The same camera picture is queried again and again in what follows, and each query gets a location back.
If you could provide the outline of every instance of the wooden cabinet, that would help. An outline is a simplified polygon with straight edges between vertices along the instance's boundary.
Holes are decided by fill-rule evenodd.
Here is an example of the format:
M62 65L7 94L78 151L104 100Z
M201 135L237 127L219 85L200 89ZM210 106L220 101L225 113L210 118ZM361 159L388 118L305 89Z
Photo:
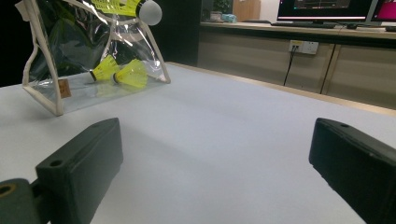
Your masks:
M233 0L233 14L238 21L258 20L260 10L260 0Z
M317 53L296 53L290 62L291 39L319 42ZM198 67L276 85L286 79L294 89L396 109L396 34L385 29L207 23L201 25Z

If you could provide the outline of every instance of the orange label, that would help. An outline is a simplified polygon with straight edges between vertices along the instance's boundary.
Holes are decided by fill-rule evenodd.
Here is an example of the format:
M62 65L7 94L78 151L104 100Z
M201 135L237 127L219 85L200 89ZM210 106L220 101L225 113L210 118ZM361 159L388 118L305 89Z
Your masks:
M58 80L59 91L61 92L61 98L66 98L72 96L69 88L69 81L67 79Z

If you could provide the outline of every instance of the clear plastic bag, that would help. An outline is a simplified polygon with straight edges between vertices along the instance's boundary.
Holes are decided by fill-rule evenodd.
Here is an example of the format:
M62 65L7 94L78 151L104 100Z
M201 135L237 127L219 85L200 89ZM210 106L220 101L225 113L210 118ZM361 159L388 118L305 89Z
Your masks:
M151 31L137 16L106 13L83 0L23 0L16 7L31 23L34 42L22 86L56 116L170 83Z

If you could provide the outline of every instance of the dark background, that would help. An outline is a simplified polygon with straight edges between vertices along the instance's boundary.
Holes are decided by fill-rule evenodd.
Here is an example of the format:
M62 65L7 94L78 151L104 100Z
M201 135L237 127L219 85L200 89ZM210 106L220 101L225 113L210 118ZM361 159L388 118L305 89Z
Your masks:
M150 30L166 62L196 66L198 60L201 0L154 0L163 10L163 19ZM28 21L23 21L15 4L20 0L1 1L7 12L2 23L0 87L21 84L24 66L33 51Z
M20 12L14 6L19 0L1 1L4 20L0 29L1 70L0 87L21 84L23 68L32 51L30 24L23 21Z

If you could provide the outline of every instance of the blue object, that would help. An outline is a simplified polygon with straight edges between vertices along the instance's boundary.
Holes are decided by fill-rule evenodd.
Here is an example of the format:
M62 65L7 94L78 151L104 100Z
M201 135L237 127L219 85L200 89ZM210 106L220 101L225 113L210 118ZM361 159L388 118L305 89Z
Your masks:
M221 20L227 22L236 22L236 16L233 14L222 14Z

